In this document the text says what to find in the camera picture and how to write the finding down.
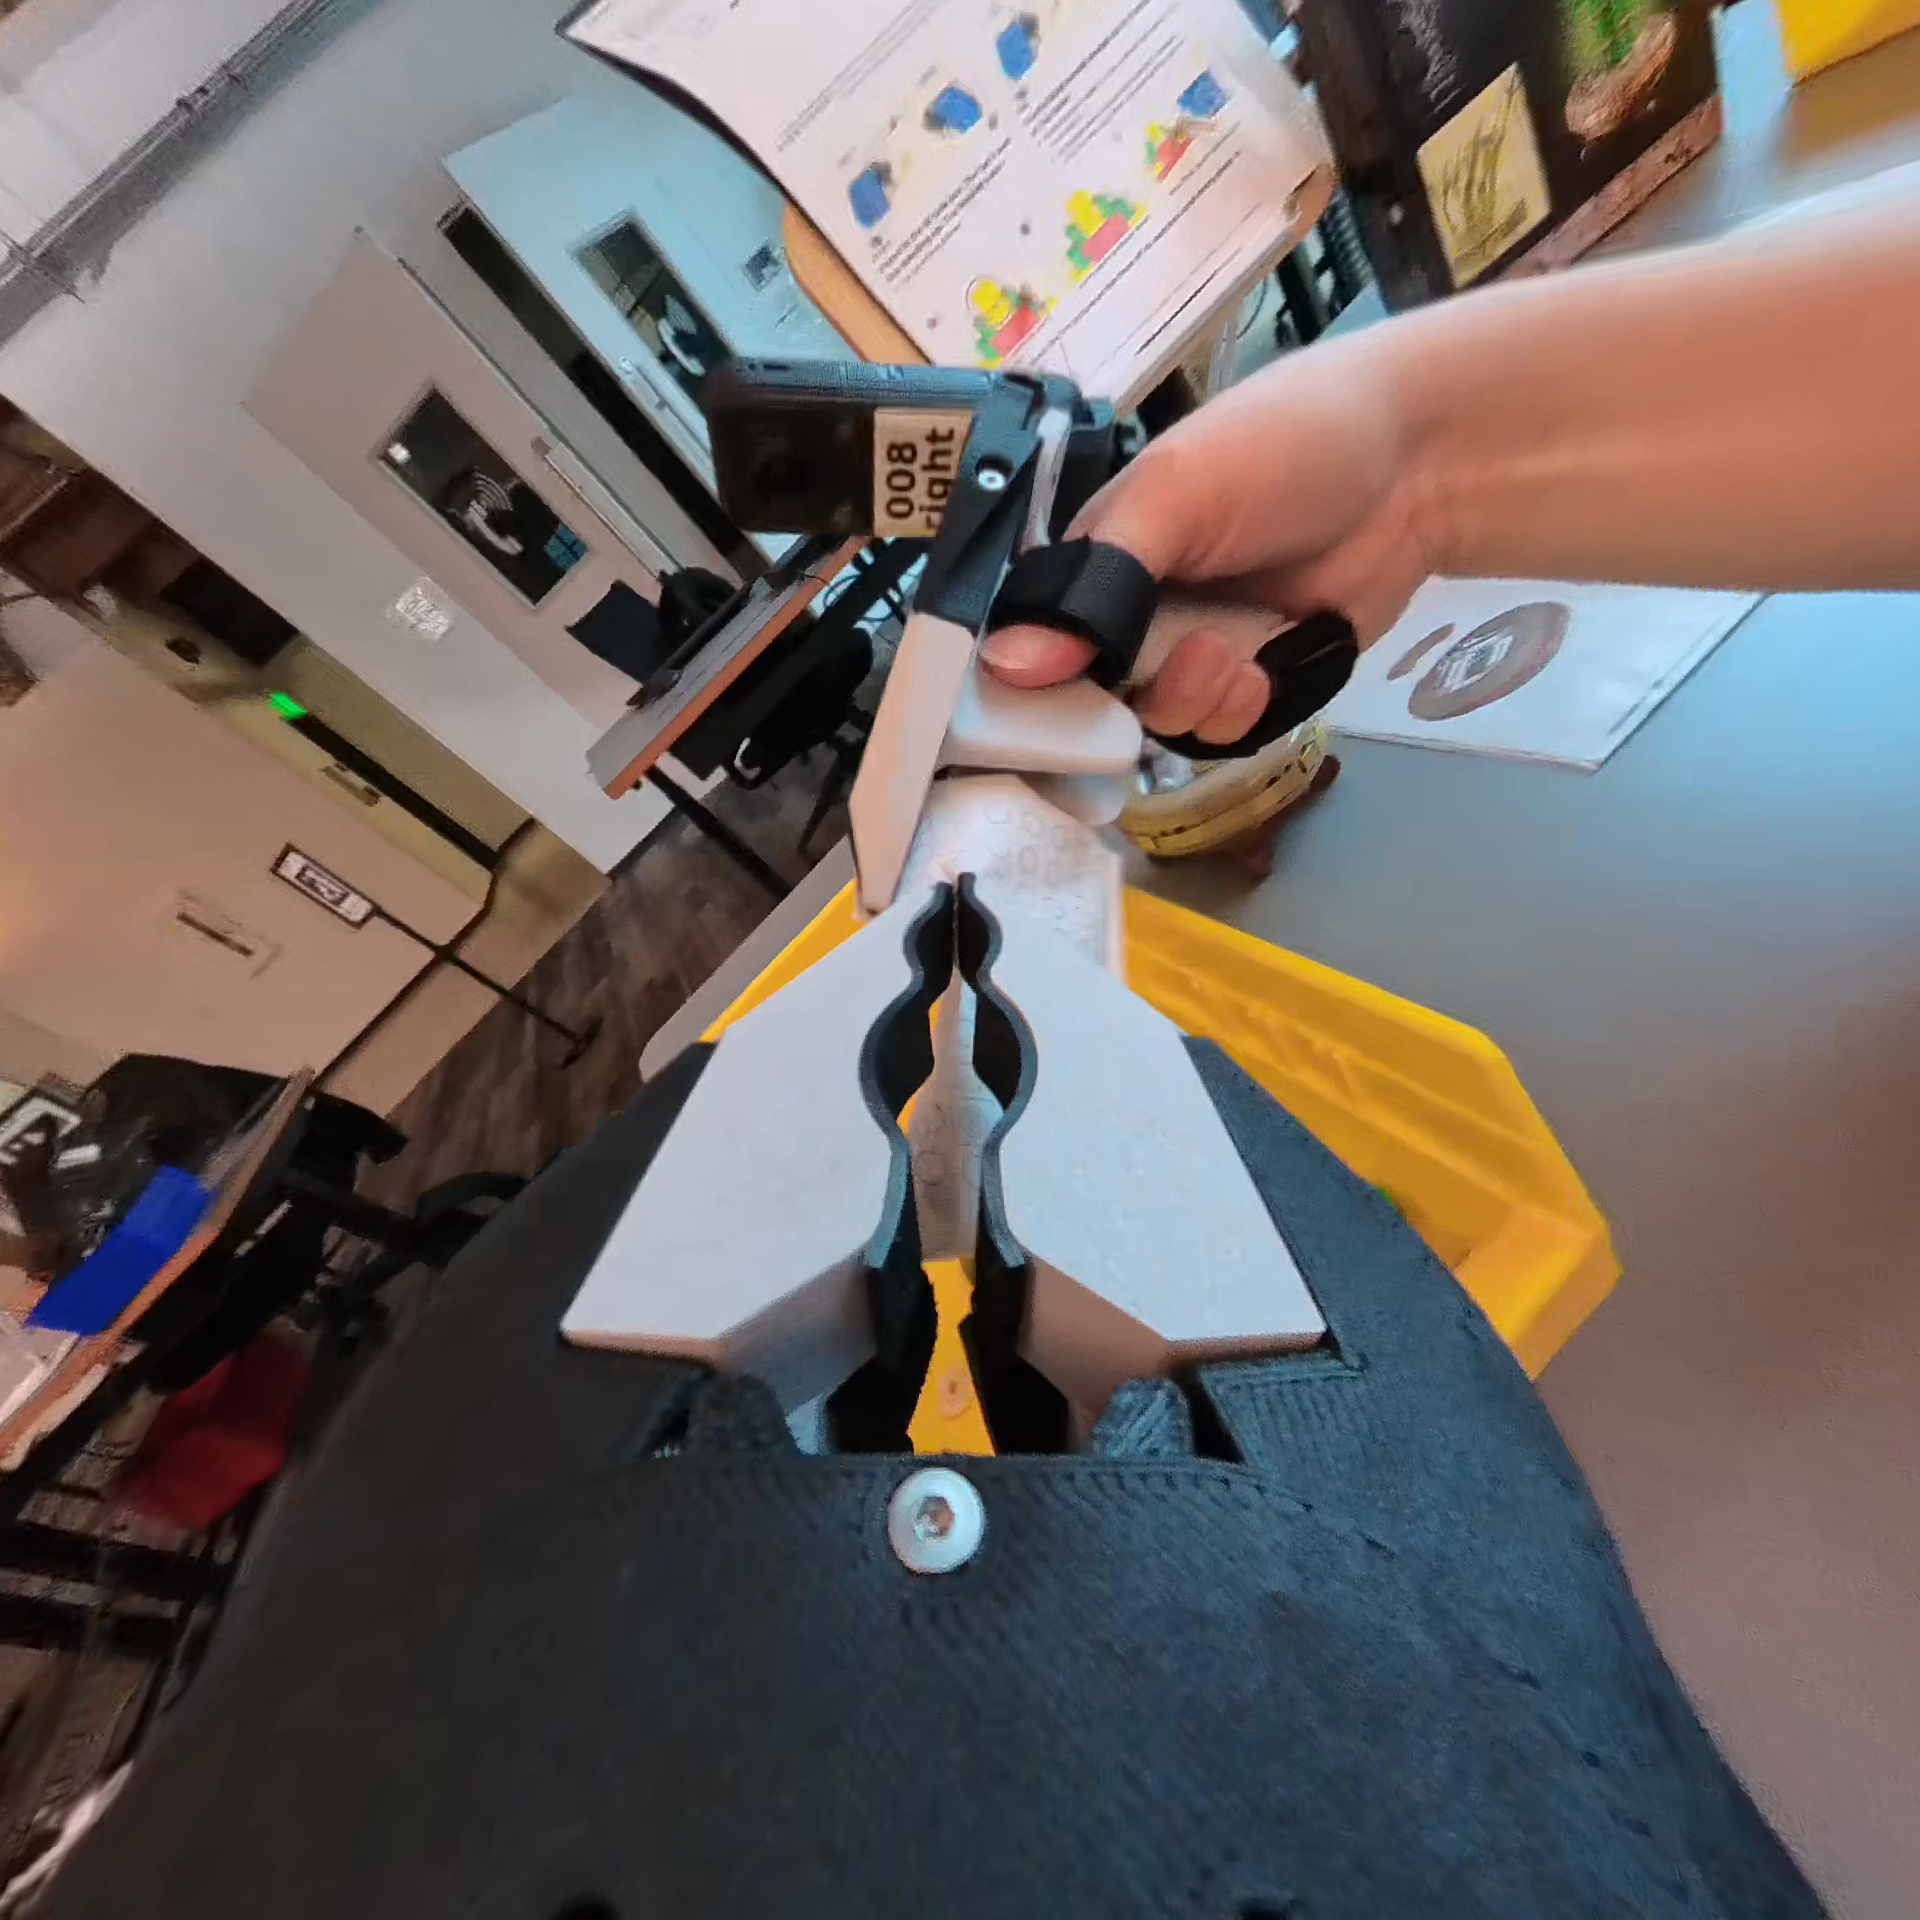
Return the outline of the person's right forearm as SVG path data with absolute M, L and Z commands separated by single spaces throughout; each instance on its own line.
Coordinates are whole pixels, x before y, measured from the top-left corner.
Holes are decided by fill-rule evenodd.
M 1392 321 L 1434 571 L 1914 591 L 1916 192 Z

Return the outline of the instruction board on stand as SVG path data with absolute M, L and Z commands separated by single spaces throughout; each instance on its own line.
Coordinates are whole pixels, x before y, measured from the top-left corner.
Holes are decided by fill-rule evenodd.
M 1333 177 L 1238 3 L 597 1 L 558 34 L 749 158 L 929 364 L 1114 403 L 1224 321 Z

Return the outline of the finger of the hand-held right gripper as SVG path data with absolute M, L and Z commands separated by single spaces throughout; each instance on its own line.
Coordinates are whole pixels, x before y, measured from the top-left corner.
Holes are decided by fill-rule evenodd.
M 948 732 L 977 683 L 977 638 L 945 618 L 910 614 L 847 796 L 855 901 L 865 920 L 898 897 Z

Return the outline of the white paper bag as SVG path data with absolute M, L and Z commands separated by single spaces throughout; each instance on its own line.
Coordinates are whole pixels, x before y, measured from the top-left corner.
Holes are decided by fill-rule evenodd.
M 1083 957 L 1123 975 L 1123 862 L 1047 780 L 964 773 L 928 791 L 904 879 L 988 879 Z M 929 1013 L 931 1067 L 905 1119 L 923 1260 L 974 1256 L 979 1161 L 999 1102 L 974 1069 L 975 996 L 960 972 Z

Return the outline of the black toy set box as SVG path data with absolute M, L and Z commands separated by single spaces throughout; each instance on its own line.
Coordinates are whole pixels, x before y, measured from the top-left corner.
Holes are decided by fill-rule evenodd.
M 1288 7 L 1382 306 L 1566 268 L 1721 132 L 1705 1 Z

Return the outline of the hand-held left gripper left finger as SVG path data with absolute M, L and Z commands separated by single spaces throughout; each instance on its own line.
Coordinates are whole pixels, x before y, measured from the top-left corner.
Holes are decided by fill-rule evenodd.
M 939 1317 L 902 1112 L 950 981 L 938 879 L 699 1048 L 559 1334 L 758 1380 L 839 1450 L 907 1452 Z

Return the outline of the grey desk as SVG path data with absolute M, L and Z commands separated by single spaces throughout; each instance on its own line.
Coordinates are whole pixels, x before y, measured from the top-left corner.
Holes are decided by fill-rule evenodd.
M 1385 742 L 1167 900 L 1499 1043 L 1619 1282 L 1539 1390 L 1833 1915 L 1916 1915 L 1916 598 L 1763 602 L 1597 771 Z

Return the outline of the brown toy pot model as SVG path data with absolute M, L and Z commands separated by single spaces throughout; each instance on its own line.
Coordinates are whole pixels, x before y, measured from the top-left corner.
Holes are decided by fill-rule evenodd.
M 1155 862 L 1221 855 L 1256 878 L 1271 869 L 1283 817 L 1337 778 L 1324 718 L 1230 757 L 1224 747 L 1171 747 L 1149 737 L 1115 830 Z

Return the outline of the person's right hand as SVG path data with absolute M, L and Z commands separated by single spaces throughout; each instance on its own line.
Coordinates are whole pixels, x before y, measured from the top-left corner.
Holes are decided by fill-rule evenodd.
M 1117 547 L 1160 584 L 1205 604 L 1260 610 L 1271 624 L 1340 611 L 1369 646 L 1434 561 L 1421 437 L 1387 328 L 1321 339 L 1271 362 L 1147 442 L 1067 523 L 1067 538 Z M 1270 699 L 1261 640 L 1190 620 L 1132 694 L 1146 732 L 1239 743 Z M 1012 687 L 1081 678 L 1091 647 L 1017 625 L 988 636 L 984 670 Z

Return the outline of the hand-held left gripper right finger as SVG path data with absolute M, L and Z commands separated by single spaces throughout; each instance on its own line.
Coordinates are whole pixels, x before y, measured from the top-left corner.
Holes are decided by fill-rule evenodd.
M 979 876 L 956 884 L 977 1150 L 962 1343 L 990 1445 L 1064 1453 L 1134 1380 L 1313 1351 L 1327 1319 L 1188 1036 Z

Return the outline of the open instruction booklet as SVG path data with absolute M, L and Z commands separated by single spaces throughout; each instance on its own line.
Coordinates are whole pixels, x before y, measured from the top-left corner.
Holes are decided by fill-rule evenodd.
M 1327 732 L 1601 768 L 1749 618 L 1755 591 L 1432 578 L 1355 659 Z

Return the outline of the long wooden background desk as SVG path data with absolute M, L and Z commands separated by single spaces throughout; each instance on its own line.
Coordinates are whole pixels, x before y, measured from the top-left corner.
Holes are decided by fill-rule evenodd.
M 869 546 L 864 535 L 803 539 L 771 573 L 737 588 L 660 667 L 660 687 L 592 743 L 592 783 L 610 800 L 629 793 Z

